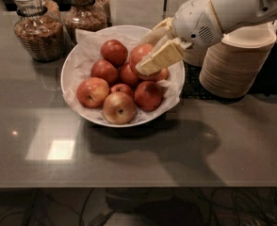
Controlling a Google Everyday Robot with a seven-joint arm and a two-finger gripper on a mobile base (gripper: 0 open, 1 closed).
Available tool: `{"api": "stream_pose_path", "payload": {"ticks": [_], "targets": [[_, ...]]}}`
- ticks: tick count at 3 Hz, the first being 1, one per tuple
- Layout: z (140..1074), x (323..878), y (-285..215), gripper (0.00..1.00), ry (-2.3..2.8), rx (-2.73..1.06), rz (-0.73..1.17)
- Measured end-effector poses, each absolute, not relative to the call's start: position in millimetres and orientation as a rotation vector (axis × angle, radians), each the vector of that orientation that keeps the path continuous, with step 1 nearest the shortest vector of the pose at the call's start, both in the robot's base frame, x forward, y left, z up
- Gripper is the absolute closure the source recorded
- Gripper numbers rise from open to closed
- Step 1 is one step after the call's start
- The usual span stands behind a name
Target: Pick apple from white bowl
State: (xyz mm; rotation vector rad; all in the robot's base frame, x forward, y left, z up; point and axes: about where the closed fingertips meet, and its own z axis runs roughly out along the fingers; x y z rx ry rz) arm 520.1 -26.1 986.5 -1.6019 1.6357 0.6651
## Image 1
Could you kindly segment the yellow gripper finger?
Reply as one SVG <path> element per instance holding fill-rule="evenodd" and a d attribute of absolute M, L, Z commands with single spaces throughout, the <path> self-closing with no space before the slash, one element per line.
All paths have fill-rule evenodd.
<path fill-rule="evenodd" d="M 152 44 L 156 45 L 161 39 L 172 39 L 173 34 L 171 30 L 172 18 L 168 17 L 157 24 L 151 31 L 144 35 L 140 40 L 139 44 Z"/>
<path fill-rule="evenodd" d="M 144 56 L 135 68 L 144 76 L 158 73 L 182 60 L 186 50 L 191 46 L 190 41 L 183 41 L 179 38 L 162 41 Z"/>

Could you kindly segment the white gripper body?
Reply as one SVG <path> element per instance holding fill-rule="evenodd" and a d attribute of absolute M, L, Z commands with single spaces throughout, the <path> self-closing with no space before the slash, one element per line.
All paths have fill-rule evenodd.
<path fill-rule="evenodd" d="M 174 14 L 172 31 L 181 40 L 191 42 L 197 53 L 222 40 L 221 24 L 211 0 L 188 0 Z"/>

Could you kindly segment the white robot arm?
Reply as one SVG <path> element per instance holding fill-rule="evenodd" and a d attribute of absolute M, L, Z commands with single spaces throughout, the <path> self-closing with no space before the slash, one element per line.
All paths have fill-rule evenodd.
<path fill-rule="evenodd" d="M 185 53 L 199 53 L 243 26 L 277 19 L 277 0 L 188 0 L 140 41 L 153 50 L 136 64 L 142 75 L 170 67 Z"/>

